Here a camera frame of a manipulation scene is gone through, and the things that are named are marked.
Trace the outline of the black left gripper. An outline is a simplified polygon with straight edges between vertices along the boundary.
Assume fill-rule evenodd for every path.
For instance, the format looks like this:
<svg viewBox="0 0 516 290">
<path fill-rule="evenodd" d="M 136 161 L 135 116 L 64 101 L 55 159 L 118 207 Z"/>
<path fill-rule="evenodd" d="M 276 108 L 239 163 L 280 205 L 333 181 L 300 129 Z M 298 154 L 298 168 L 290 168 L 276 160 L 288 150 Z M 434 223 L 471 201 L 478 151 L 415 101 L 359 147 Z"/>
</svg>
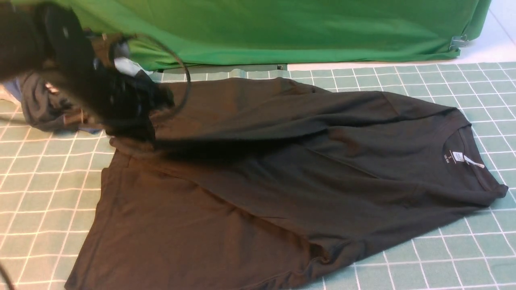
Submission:
<svg viewBox="0 0 516 290">
<path fill-rule="evenodd" d="M 151 115 L 175 107 L 173 93 L 146 73 L 127 75 L 99 60 L 77 66 L 53 61 L 53 85 L 71 104 L 65 125 L 103 129 L 114 137 L 153 141 Z"/>
</svg>

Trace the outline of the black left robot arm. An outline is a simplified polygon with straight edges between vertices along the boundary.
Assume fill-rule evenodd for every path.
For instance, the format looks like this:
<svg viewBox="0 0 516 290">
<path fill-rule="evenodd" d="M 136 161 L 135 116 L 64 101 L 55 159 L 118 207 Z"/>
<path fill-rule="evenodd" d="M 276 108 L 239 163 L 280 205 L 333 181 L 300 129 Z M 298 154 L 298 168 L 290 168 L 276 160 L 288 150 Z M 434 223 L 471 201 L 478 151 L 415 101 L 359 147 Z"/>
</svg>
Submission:
<svg viewBox="0 0 516 290">
<path fill-rule="evenodd" d="M 174 117 L 185 105 L 143 68 L 119 69 L 128 42 L 142 34 L 94 33 L 71 8 L 55 2 L 1 3 L 1 85 L 18 101 L 25 122 L 45 132 L 104 130 L 154 140 L 151 118 Z"/>
</svg>

